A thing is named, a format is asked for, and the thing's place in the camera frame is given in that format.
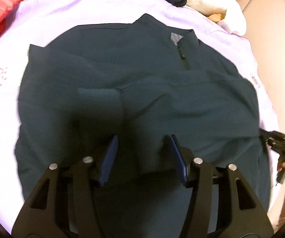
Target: metal screw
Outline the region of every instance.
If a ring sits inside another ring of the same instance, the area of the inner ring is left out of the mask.
[[[237,166],[234,164],[229,164],[229,169],[235,171],[237,169]]]
[[[92,162],[93,162],[93,157],[91,157],[91,156],[84,157],[84,158],[83,158],[83,162],[84,162],[85,164],[92,163]]]
[[[199,157],[196,157],[195,159],[193,159],[193,162],[200,165],[203,163],[203,159],[202,158],[199,158]]]
[[[53,163],[49,166],[50,170],[56,170],[58,168],[58,165],[56,163]]]

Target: zipper pull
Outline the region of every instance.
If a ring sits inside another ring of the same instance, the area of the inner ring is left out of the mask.
[[[178,47],[178,51],[180,53],[180,56],[182,59],[185,59],[185,55],[183,54],[183,51],[182,51],[182,48],[181,47]]]

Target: beige sofa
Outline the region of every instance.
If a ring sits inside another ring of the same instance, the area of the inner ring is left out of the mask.
[[[247,20],[245,37],[258,63],[258,73],[285,133],[285,0],[237,0]],[[275,227],[283,205],[282,186],[269,218]]]

